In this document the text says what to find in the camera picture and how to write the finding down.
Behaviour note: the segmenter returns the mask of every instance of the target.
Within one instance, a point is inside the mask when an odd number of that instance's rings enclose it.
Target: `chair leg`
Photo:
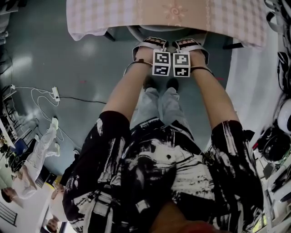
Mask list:
[[[223,46],[222,48],[223,49],[238,49],[238,48],[243,48],[243,45],[242,43],[236,43],[236,44]]]
[[[114,37],[109,32],[106,32],[104,36],[111,41],[115,41]]]

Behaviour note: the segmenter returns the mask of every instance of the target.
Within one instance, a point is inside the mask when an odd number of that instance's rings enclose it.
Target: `white shoe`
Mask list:
[[[59,128],[59,121],[55,117],[53,117],[53,119],[51,119],[51,123],[55,125],[56,129]]]
[[[73,152],[74,152],[75,155],[80,155],[80,152],[78,152],[76,149],[73,150]]]
[[[60,145],[56,142],[55,143],[55,147],[56,147],[56,149],[58,151],[58,154],[56,155],[56,157],[59,157],[60,156]]]
[[[36,134],[35,135],[35,140],[37,141],[37,142],[40,142],[40,137]]]

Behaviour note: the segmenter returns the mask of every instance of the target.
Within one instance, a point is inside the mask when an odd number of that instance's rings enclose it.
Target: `embroidered flower design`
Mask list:
[[[169,5],[163,5],[163,7],[166,8],[166,11],[164,12],[166,14],[166,19],[171,18],[174,20],[177,18],[179,22],[182,22],[182,17],[185,17],[182,12],[188,11],[181,5],[178,5],[176,0],[174,0],[174,4],[170,3]]]

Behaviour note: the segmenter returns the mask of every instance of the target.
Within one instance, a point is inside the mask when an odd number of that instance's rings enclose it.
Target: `bracelet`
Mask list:
[[[151,64],[151,63],[149,63],[149,62],[146,62],[146,61],[144,61],[143,59],[139,59],[138,61],[133,61],[132,63],[130,63],[130,64],[127,66],[127,68],[125,69],[125,71],[124,71],[124,73],[123,73],[123,76],[127,73],[128,68],[129,68],[131,65],[135,64],[135,63],[144,63],[144,64],[149,65],[150,67],[153,66],[153,64]]]
[[[206,70],[206,71],[210,72],[214,76],[212,71],[210,69],[208,69],[207,67],[204,67],[204,66],[193,66],[193,67],[191,67],[190,72],[192,72],[194,70]]]

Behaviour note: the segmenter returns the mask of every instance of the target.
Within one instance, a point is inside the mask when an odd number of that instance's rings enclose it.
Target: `power plug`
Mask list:
[[[55,101],[59,102],[60,101],[60,95],[59,95],[59,92],[58,92],[58,88],[56,88],[56,86],[54,86],[52,88],[52,90],[53,90]]]

